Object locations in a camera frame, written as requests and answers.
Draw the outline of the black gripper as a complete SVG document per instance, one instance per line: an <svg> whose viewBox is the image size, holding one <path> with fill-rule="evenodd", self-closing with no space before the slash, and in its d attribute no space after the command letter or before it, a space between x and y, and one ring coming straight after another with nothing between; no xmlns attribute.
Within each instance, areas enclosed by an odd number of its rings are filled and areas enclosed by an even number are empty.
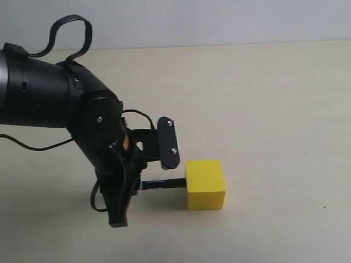
<svg viewBox="0 0 351 263"><path fill-rule="evenodd" d="M148 162L160 160L157 129L151 118L147 119L149 129L131 130L122 117L120 135L107 145L106 159L112 168L98 174L96 185L103 195L111 227L128 226L127 211L132 196L140 190L140 173Z"/></svg>

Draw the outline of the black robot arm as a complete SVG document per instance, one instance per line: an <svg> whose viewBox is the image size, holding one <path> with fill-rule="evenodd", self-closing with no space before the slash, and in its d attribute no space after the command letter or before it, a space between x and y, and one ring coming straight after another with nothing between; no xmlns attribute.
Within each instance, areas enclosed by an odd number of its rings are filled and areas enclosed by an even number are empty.
<svg viewBox="0 0 351 263"><path fill-rule="evenodd" d="M123 102L75 61L50 64L23 47L1 50L1 123L64 128L97 176L90 196L101 193L112 227L127 226L127 210L147 162L123 117Z"/></svg>

